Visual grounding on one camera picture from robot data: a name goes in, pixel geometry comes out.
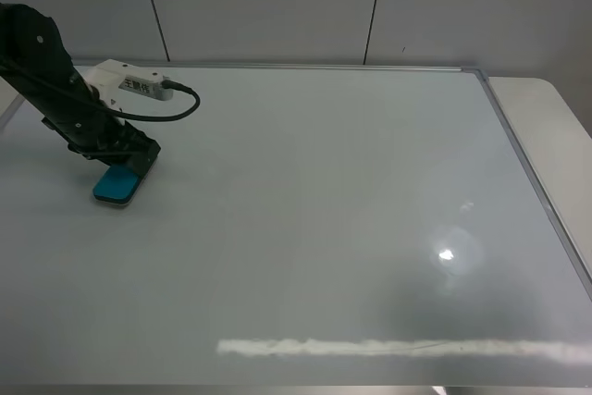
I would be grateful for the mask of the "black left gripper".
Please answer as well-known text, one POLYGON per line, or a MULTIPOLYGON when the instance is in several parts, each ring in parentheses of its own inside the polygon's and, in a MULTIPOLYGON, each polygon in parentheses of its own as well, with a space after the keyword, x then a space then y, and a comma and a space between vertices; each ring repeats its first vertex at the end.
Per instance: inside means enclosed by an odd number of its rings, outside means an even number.
POLYGON ((71 152, 110 167, 124 166, 135 174, 147 174, 161 151, 156 140, 114 117, 58 123, 44 117, 42 123, 60 135, 71 152))

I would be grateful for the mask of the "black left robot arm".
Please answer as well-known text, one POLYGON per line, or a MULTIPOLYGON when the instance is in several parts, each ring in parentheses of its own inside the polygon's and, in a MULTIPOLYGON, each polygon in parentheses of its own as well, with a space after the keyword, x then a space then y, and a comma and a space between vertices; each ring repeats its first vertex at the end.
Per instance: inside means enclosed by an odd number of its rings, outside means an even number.
POLYGON ((1 5, 1 77, 43 114, 68 149, 145 176, 158 143, 113 115, 74 68, 55 22, 32 7, 1 5))

